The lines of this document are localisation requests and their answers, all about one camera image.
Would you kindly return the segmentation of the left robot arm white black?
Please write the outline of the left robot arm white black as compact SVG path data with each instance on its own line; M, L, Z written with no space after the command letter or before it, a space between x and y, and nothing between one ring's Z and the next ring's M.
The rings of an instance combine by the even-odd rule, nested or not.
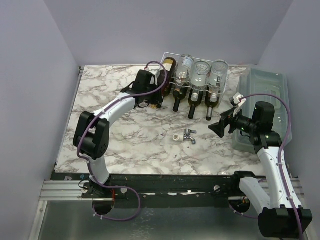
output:
M95 182L93 191L99 197L107 197L111 191L111 185L107 182L110 173L105 162L111 126L139 104L161 97L167 78L165 69L157 74L146 69L139 70L135 81L123 88L113 101L99 110L84 111L80 115L73 145L77 148L77 156L86 161L90 178Z

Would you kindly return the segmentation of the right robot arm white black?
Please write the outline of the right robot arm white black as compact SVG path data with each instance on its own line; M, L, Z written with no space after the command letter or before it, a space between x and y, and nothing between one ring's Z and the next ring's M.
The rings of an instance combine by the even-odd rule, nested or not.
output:
M260 233L265 238L299 239L313 220L310 209L303 207L292 185L282 150L282 139L273 131L275 109L271 103L258 101L251 118L242 114L239 104L222 113L218 123L209 126L220 138L229 132L242 131L249 135L255 153L262 163L268 192L258 179L246 173L230 183L230 191L245 194L258 214Z

